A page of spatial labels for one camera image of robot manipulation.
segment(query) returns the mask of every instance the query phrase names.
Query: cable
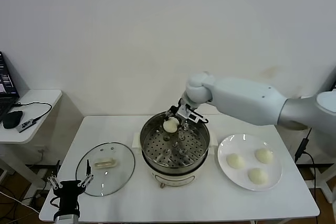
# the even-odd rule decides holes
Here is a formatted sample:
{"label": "cable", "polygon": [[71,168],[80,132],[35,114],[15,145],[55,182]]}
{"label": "cable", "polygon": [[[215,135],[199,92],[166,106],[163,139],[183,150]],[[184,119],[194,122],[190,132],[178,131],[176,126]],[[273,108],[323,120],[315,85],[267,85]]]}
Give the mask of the cable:
{"label": "cable", "polygon": [[16,202],[13,202],[13,206],[10,208],[10,210],[3,216],[0,217],[0,220],[3,220],[3,219],[9,219],[7,218],[7,215],[16,207],[17,203]]}
{"label": "cable", "polygon": [[57,205],[57,204],[55,204],[55,203],[53,203],[56,199],[58,199],[59,197],[58,196],[56,196],[56,197],[54,197],[54,198],[52,198],[51,200],[50,200],[50,204],[52,205],[52,206],[54,206],[54,207],[57,207],[58,209],[59,209],[59,205]]}
{"label": "cable", "polygon": [[310,128],[310,130],[309,130],[309,132],[308,132],[308,134],[307,134],[306,138],[308,138],[308,137],[309,137],[309,135],[310,135],[310,132],[311,132],[311,128]]}
{"label": "cable", "polygon": [[7,222],[6,224],[10,224],[10,223],[13,223],[13,222],[15,222],[15,221],[22,220],[23,218],[26,218],[26,217],[28,217],[29,215],[32,215],[32,214],[34,214],[34,212],[31,212],[30,214],[28,214],[28,215],[26,215],[26,216],[23,216],[23,217],[21,217],[21,218],[18,218],[18,219],[16,219],[16,220],[12,220],[12,221],[10,221],[10,222]]}
{"label": "cable", "polygon": [[[28,184],[28,186],[24,189],[24,191],[22,192],[22,194],[20,195],[19,197],[19,200],[22,199],[22,197],[27,193],[27,191],[29,190],[30,188],[30,185],[31,184]],[[18,208],[19,204],[17,202],[15,202],[15,209],[14,209],[14,212],[13,212],[13,219],[15,219],[15,213],[16,213],[16,210]]]}
{"label": "cable", "polygon": [[47,182],[45,181],[45,185],[44,185],[43,189],[40,191],[40,193],[34,195],[33,199],[31,200],[31,203],[29,204],[31,207],[33,207],[34,209],[36,209],[38,211],[41,211],[41,206],[37,206],[36,200],[39,197],[43,197],[44,199],[46,199],[46,197],[42,196],[42,192],[44,191],[44,189],[46,188],[46,186],[47,186]]}
{"label": "cable", "polygon": [[60,165],[59,165],[59,163],[61,162],[61,160],[59,160],[59,161],[57,161],[57,163],[56,163],[56,176],[57,176],[57,174],[58,174],[58,172],[59,172],[59,169],[60,169]]}
{"label": "cable", "polygon": [[[15,194],[14,194],[11,190],[9,190],[7,187],[2,186],[2,185],[0,185],[0,187],[1,187],[1,188],[4,188],[6,191],[10,192],[11,195],[12,195],[13,197],[15,197]],[[7,204],[13,204],[13,203],[15,203],[15,201],[13,201],[13,202],[0,203],[0,205],[7,205]]]}
{"label": "cable", "polygon": [[28,205],[26,205],[26,204],[23,204],[21,201],[19,201],[19,200],[13,198],[13,197],[11,197],[11,196],[8,196],[7,194],[3,193],[2,191],[0,191],[0,194],[6,196],[6,197],[8,197],[8,198],[11,198],[11,199],[15,200],[15,201],[17,201],[18,203],[20,203],[21,205],[23,205],[23,206],[25,206],[25,207],[28,207],[28,208],[30,208],[31,210],[33,210],[33,211],[37,212],[38,214],[40,214],[39,211],[36,211],[34,208],[32,208],[32,207],[30,207],[30,206],[28,206]]}
{"label": "cable", "polygon": [[24,104],[18,102],[18,103],[13,104],[12,107],[21,107],[21,106],[27,106],[27,105],[31,105],[31,104],[46,104],[46,105],[50,106],[50,108],[48,109],[47,112],[45,112],[44,114],[42,114],[42,115],[40,115],[40,116],[34,118],[34,119],[33,119],[33,122],[36,122],[36,121],[39,120],[42,116],[48,114],[49,111],[50,111],[50,110],[52,109],[52,107],[53,107],[50,103],[47,103],[47,102],[30,102],[30,103],[24,103]]}
{"label": "cable", "polygon": [[[307,154],[310,157],[310,159],[313,163],[313,168],[314,168],[314,200],[317,204],[317,201],[316,201],[316,167],[315,167],[315,162],[314,162],[313,157],[308,152],[303,151],[303,154]],[[316,220],[316,224],[319,224],[319,220],[318,220],[317,216],[315,216],[315,220]]]}
{"label": "cable", "polygon": [[[47,187],[47,182],[44,181],[44,187],[43,187],[43,189],[42,189],[41,191],[44,191],[44,189],[46,189],[46,187]],[[24,200],[26,200],[26,199],[33,199],[33,198],[36,198],[36,195],[34,195],[34,196],[32,196],[32,197],[24,198],[24,199],[22,199],[21,201],[24,201]]]}

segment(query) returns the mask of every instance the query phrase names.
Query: steamed bun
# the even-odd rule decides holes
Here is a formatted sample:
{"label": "steamed bun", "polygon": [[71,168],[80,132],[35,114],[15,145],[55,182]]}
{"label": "steamed bun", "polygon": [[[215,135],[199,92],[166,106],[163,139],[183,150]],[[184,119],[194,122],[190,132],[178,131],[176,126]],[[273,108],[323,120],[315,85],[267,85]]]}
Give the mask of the steamed bun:
{"label": "steamed bun", "polygon": [[248,178],[256,185],[262,185],[268,182],[268,175],[261,168],[250,169],[248,171]]}
{"label": "steamed bun", "polygon": [[236,153],[232,153],[226,156],[227,164],[234,169],[241,169],[245,167],[245,161],[243,157]]}
{"label": "steamed bun", "polygon": [[267,148],[261,148],[255,151],[256,158],[264,164],[273,162],[273,153]]}
{"label": "steamed bun", "polygon": [[168,118],[167,121],[163,123],[163,129],[168,133],[174,133],[177,131],[177,126],[179,125],[179,121],[176,118]]}

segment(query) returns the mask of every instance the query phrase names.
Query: small white table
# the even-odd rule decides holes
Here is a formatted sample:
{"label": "small white table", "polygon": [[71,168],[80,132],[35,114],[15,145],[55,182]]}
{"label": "small white table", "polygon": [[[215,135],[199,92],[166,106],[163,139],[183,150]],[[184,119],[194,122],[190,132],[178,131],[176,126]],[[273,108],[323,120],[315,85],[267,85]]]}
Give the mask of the small white table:
{"label": "small white table", "polygon": [[[17,101],[20,103],[30,103],[30,102],[47,102],[54,106],[59,98],[62,96],[60,90],[28,90],[26,93]],[[22,106],[17,108],[12,108],[11,111],[22,110],[23,117],[21,118],[21,123],[26,122],[31,118],[36,118],[49,109],[48,105],[44,104],[32,104],[28,106]],[[16,155],[7,147],[7,144],[25,144],[28,143],[35,135],[37,130],[42,125],[45,118],[48,116],[46,114],[41,119],[39,119],[35,125],[19,133],[14,129],[5,129],[3,124],[0,123],[0,161],[1,167],[9,172],[13,170],[20,173],[24,178],[30,181],[34,186],[43,188],[45,182],[33,173],[26,165],[18,158]]]}

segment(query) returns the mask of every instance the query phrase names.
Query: white cable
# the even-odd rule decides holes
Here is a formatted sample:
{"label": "white cable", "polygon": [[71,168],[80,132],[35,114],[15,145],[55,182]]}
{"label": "white cable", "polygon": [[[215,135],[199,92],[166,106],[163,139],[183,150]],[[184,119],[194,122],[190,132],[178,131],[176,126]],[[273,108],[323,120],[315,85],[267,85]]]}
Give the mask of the white cable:
{"label": "white cable", "polygon": [[15,221],[21,220],[21,219],[23,219],[23,218],[28,217],[29,215],[32,215],[32,214],[34,214],[34,212],[31,212],[30,214],[28,214],[28,215],[26,215],[26,216],[23,216],[23,217],[21,217],[21,218],[18,218],[18,219],[16,219],[16,220],[12,220],[12,221],[10,221],[10,222],[7,222],[6,224],[10,224],[10,223],[13,223],[13,222],[15,222]]}
{"label": "white cable", "polygon": [[21,201],[15,199],[15,198],[12,198],[11,196],[8,196],[7,194],[4,194],[2,191],[0,191],[0,194],[6,196],[6,197],[8,197],[8,198],[11,198],[11,199],[15,200],[15,201],[19,202],[21,205],[23,205],[23,206],[25,206],[25,207],[28,207],[28,208],[30,208],[31,210],[34,210],[35,212],[37,212],[38,214],[40,214],[39,211],[35,210],[34,208],[32,208],[32,207],[30,207],[30,206],[27,206],[26,204],[23,204]]}

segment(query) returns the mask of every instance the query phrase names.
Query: wooden floor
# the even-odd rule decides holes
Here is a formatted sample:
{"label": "wooden floor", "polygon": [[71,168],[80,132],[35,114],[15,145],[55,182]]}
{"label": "wooden floor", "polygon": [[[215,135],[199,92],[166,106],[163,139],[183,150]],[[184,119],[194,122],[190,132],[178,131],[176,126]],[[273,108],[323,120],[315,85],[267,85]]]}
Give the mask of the wooden floor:
{"label": "wooden floor", "polygon": [[[309,169],[300,169],[300,172],[305,180],[313,179],[312,174],[310,173]],[[329,186],[333,188],[336,185],[336,178],[333,178],[329,181]],[[20,174],[15,173],[14,175],[7,175],[5,180],[2,182],[0,186],[0,191],[13,196],[14,194],[15,198],[17,199],[23,199],[25,192],[27,191],[30,183],[23,178]],[[324,195],[322,194],[322,191],[317,189],[317,202],[318,206],[320,208],[320,216],[318,217],[319,224],[335,224],[335,218],[333,215],[332,207],[331,205],[326,201]],[[43,203],[44,198],[40,197],[36,199],[34,202],[33,207],[37,210],[40,210]],[[26,208],[24,206],[21,206],[20,204],[14,204],[13,200],[3,196],[0,194],[0,224],[7,224],[11,222],[14,219],[18,219],[21,217],[24,217],[28,214],[32,213],[32,210],[29,208]],[[290,222],[287,222],[288,224],[315,224],[315,218],[306,218],[306,219],[295,219],[291,220]],[[19,220],[17,222],[12,222],[13,224],[40,224],[45,223],[38,219],[38,215],[33,212],[33,214],[25,217],[22,220]],[[250,222],[220,222],[220,223],[234,223],[234,224],[249,224]],[[267,221],[259,221],[258,224],[266,224]]]}

